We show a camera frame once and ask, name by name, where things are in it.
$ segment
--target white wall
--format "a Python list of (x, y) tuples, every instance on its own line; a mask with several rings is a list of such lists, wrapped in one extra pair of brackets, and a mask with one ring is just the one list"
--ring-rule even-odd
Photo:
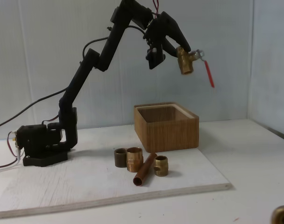
[[(120, 0), (0, 0), (0, 122), (49, 93), (65, 88), (81, 60), (83, 46), (107, 36)], [(139, 3), (154, 9), (151, 0)], [(128, 29), (109, 70), (93, 70), (74, 105), (78, 127), (133, 123), (136, 104), (176, 101), (201, 121), (247, 116), (252, 0), (164, 0), (160, 11), (179, 24), (192, 49), (203, 49), (205, 66), (180, 75), (169, 55), (154, 70), (145, 60), (147, 45)], [(104, 42), (91, 48), (100, 52)], [(20, 125), (40, 123), (58, 112), (61, 96), (45, 100), (0, 128), (0, 139)]]
[(284, 133), (284, 0), (255, 0), (249, 117)]

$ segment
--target brass pipe fitting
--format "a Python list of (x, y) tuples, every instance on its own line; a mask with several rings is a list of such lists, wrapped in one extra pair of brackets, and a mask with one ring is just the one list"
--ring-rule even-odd
[(163, 155), (159, 155), (155, 158), (154, 171), (157, 176), (167, 176), (168, 175), (168, 158)]
[(198, 52), (186, 52), (181, 46), (176, 48), (177, 52), (177, 61), (178, 65), (180, 67), (181, 74), (183, 75), (188, 75), (191, 74), (194, 69), (193, 69), (193, 61), (198, 60), (202, 56), (198, 54)]
[(147, 179), (149, 174), (149, 169), (153, 164), (153, 160), (157, 157), (157, 154), (151, 153), (148, 158), (146, 159), (145, 163), (139, 169), (138, 173), (133, 179), (133, 183), (136, 186), (142, 186)]
[(127, 168), (129, 172), (136, 173), (143, 165), (142, 149), (132, 147), (127, 149)]
[(115, 166), (119, 168), (127, 167), (127, 149), (118, 148), (114, 151)]
[(271, 217), (271, 224), (284, 224), (284, 206), (276, 208)]

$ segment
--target white table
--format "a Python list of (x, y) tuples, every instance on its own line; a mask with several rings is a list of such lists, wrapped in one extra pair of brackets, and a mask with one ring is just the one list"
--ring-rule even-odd
[[(232, 190), (1, 219), (0, 224), (266, 224), (272, 211), (284, 205), (284, 140), (280, 137), (250, 120), (204, 122), (199, 150), (234, 185)], [(0, 165), (11, 160), (6, 143), (0, 141)], [(0, 172), (0, 195), (16, 168)]]

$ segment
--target wire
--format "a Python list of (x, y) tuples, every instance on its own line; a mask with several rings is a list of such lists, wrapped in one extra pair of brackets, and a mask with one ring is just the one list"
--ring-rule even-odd
[(83, 59), (84, 59), (84, 57), (85, 57), (85, 50), (86, 50), (86, 48), (87, 48), (90, 44), (95, 43), (95, 42), (98, 42), (98, 41), (103, 41), (103, 40), (106, 40), (106, 39), (108, 39), (108, 38), (109, 38), (109, 37), (107, 36), (107, 37), (104, 37), (104, 38), (99, 38), (99, 39), (96, 39), (96, 40), (94, 40), (94, 41), (88, 42), (88, 43), (84, 46), (84, 49), (83, 49), (83, 52), (82, 52)]
[(50, 98), (50, 97), (53, 97), (53, 96), (55, 96), (55, 95), (58, 95), (58, 94), (60, 94), (60, 93), (62, 93), (62, 92), (64, 92), (64, 91), (66, 91), (66, 90), (67, 90), (67, 88), (65, 88), (65, 89), (63, 89), (63, 90), (61, 90), (61, 91), (59, 91), (59, 92), (55, 92), (55, 93), (53, 93), (53, 94), (51, 94), (51, 95), (48, 95), (48, 96), (46, 96), (46, 97), (40, 98), (39, 100), (37, 100), (37, 101), (31, 103), (29, 106), (27, 106), (27, 107), (26, 107), (25, 109), (23, 109), (21, 112), (19, 112), (18, 114), (14, 115), (12, 118), (8, 119), (7, 121), (4, 121), (2, 124), (0, 124), (0, 127), (1, 127), (2, 125), (4, 125), (4, 124), (8, 123), (9, 121), (13, 120), (14, 118), (20, 116), (20, 115), (21, 115), (22, 113), (24, 113), (27, 109), (29, 109), (31, 106), (37, 104), (38, 102), (43, 101), (43, 100), (45, 100), (45, 99), (48, 99), (48, 98)]
[[(145, 34), (145, 32), (144, 32), (141, 28), (139, 28), (139, 27), (128, 26), (128, 28), (134, 28), (134, 29), (140, 30), (143, 34)], [(93, 40), (93, 41), (88, 42), (88, 43), (84, 46), (83, 51), (82, 51), (82, 57), (83, 57), (83, 59), (84, 59), (84, 57), (85, 57), (85, 50), (86, 50), (86, 48), (87, 48), (90, 44), (95, 43), (95, 42), (98, 42), (98, 41), (104, 41), (104, 40), (107, 40), (108, 38), (109, 38), (109, 37), (107, 36), (107, 37), (104, 37), (104, 38), (99, 38), (99, 39), (96, 39), (96, 40)]]
[(156, 8), (156, 13), (158, 13), (158, 7), (156, 6), (155, 0), (152, 0), (153, 4), (155, 5)]
[(139, 30), (141, 33), (143, 33), (143, 34), (145, 35), (145, 32), (144, 32), (141, 28), (139, 28), (139, 27), (135, 27), (135, 26), (128, 26), (128, 28), (134, 28), (134, 29), (137, 29), (137, 30)]
[(54, 120), (56, 120), (58, 117), (59, 117), (59, 115), (57, 115), (56, 117), (54, 117), (54, 118), (52, 118), (52, 119), (50, 119), (50, 120), (43, 120), (43, 121), (41, 122), (41, 124), (43, 125), (45, 121), (47, 121), (47, 122), (54, 121)]
[(11, 146), (10, 146), (10, 144), (9, 144), (9, 135), (10, 135), (10, 134), (11, 134), (11, 132), (9, 132), (9, 133), (8, 133), (8, 136), (7, 136), (7, 145), (8, 145), (8, 148), (9, 148), (11, 154), (12, 154), (14, 157), (17, 157), (17, 156), (13, 153), (12, 148), (11, 148)]
[(155, 8), (156, 8), (156, 14), (158, 14), (159, 13), (159, 0), (156, 0), (156, 3), (155, 3), (155, 0), (152, 0), (152, 2), (153, 2), (153, 4), (155, 5)]
[(6, 165), (3, 165), (3, 166), (0, 166), (0, 168), (3, 168), (3, 167), (9, 167), (10, 165), (14, 164), (16, 161), (18, 161), (18, 160), (17, 160), (17, 158), (16, 158), (13, 162), (11, 162), (11, 163), (9, 163), (9, 164), (6, 164)]
[(12, 165), (12, 164), (14, 164), (15, 162), (17, 162), (17, 163), (14, 165), (14, 166), (16, 166), (17, 164), (19, 164), (19, 162), (20, 162), (20, 160), (21, 160), (21, 156), (23, 156), (23, 155), (24, 155), (24, 152), (25, 152), (25, 150), (24, 150), (24, 152), (23, 152), (22, 155), (21, 155), (21, 152), (19, 151), (19, 149), (17, 149), (17, 156), (13, 153), (12, 148), (11, 148), (11, 146), (10, 146), (10, 144), (9, 144), (9, 135), (10, 135), (10, 133), (11, 133), (11, 132), (9, 132), (9, 133), (8, 133), (8, 136), (7, 136), (7, 145), (8, 145), (8, 147), (9, 147), (9, 150), (10, 150), (11, 154), (15, 157), (15, 160), (14, 160), (13, 162), (9, 163), (9, 164), (0, 166), (0, 168), (9, 167), (10, 165)]

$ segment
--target wooden box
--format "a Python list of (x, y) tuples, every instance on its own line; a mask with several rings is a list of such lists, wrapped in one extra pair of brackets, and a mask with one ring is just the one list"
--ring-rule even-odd
[(134, 106), (135, 131), (149, 153), (196, 148), (199, 117), (177, 103)]

